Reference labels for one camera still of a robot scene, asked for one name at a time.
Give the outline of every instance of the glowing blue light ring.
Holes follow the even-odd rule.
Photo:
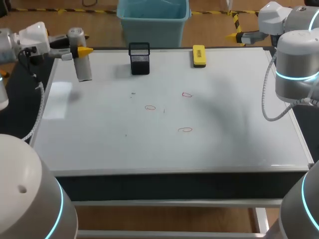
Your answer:
[[[61,215],[62,215],[63,201],[64,201],[64,199],[63,199],[63,191],[62,191],[61,185],[59,184],[58,181],[57,181],[57,183],[58,183],[58,185],[59,185],[59,187],[60,187],[60,192],[61,192],[61,206],[60,206],[60,211],[59,211],[59,215],[58,215],[58,218],[56,219],[56,222],[55,222],[54,226],[52,227],[51,231],[49,232],[49,234],[46,236],[45,239],[49,239],[50,236],[52,236],[54,230],[56,229],[56,227],[57,227],[58,224],[59,224],[59,221],[60,221]]]
[[[311,19],[310,25],[309,25],[309,31],[311,31],[312,27],[313,27],[313,23],[315,21],[315,18],[317,17],[317,15],[319,14],[319,10],[316,11],[316,13],[314,14],[313,18]]]
[[[289,76],[284,76],[284,75],[278,73],[277,71],[276,71],[276,74],[277,74],[278,76],[280,76],[281,78],[284,78],[284,79],[287,79],[287,80],[303,81],[303,80],[312,80],[312,79],[314,79],[316,76],[319,75],[319,72],[315,73],[315,74],[312,75],[312,76],[307,76],[307,77],[289,77]]]
[[[313,216],[311,215],[311,213],[310,213],[310,211],[309,211],[309,208],[308,208],[308,206],[307,206],[306,200],[305,200],[304,186],[305,186],[306,176],[307,176],[307,174],[304,176],[304,179],[303,179],[303,184],[302,184],[302,187],[301,187],[301,196],[302,196],[302,199],[303,199],[303,203],[304,203],[305,210],[306,210],[306,212],[307,212],[307,214],[308,214],[308,217],[310,218],[310,221],[313,223],[313,225],[315,226],[315,228],[317,228],[317,230],[319,231],[319,225],[316,223],[315,219],[314,219]]]

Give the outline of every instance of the light blue plastic bin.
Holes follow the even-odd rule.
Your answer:
[[[117,8],[127,45],[149,42],[150,47],[180,47],[190,16],[188,0],[119,0]]]

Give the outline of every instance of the white cylinder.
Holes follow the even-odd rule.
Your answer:
[[[25,142],[0,134],[0,239],[74,239],[70,199]]]
[[[3,83],[3,78],[0,75],[0,111],[6,108],[9,104],[9,99],[6,94],[5,86]]]

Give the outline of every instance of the whiteboard eraser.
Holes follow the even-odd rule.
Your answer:
[[[206,54],[204,45],[193,45],[193,61],[194,67],[206,66]]]

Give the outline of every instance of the whiteboard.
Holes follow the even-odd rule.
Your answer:
[[[32,145],[56,176],[307,171],[312,162],[293,112],[261,111],[269,61],[262,48],[153,50],[150,74],[131,75],[125,50],[90,54],[93,80],[56,60]],[[285,103],[269,75],[266,110]]]

